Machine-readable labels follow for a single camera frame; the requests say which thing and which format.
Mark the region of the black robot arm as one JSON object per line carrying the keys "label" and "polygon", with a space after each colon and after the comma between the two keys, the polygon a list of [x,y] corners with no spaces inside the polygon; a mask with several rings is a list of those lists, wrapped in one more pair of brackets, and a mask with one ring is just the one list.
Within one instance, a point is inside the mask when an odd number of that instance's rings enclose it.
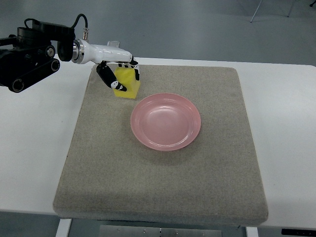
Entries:
{"label": "black robot arm", "polygon": [[10,91],[19,93],[60,69],[60,62],[69,62],[80,56],[75,45],[75,27],[84,19],[84,34],[87,35],[88,21],[79,14],[72,26],[25,19],[25,25],[17,29],[16,35],[0,40],[0,84]]}

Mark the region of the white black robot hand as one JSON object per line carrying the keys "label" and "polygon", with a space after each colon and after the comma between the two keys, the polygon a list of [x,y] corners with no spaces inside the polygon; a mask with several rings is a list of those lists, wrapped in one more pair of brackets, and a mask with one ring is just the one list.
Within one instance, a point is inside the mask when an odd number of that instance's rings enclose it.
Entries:
{"label": "white black robot hand", "polygon": [[117,46],[89,44],[83,39],[76,39],[73,46],[72,62],[85,64],[87,62],[97,64],[97,74],[109,88],[126,92],[127,88],[121,84],[114,72],[107,66],[108,62],[118,63],[120,67],[132,68],[135,79],[140,79],[139,64],[134,56]]}

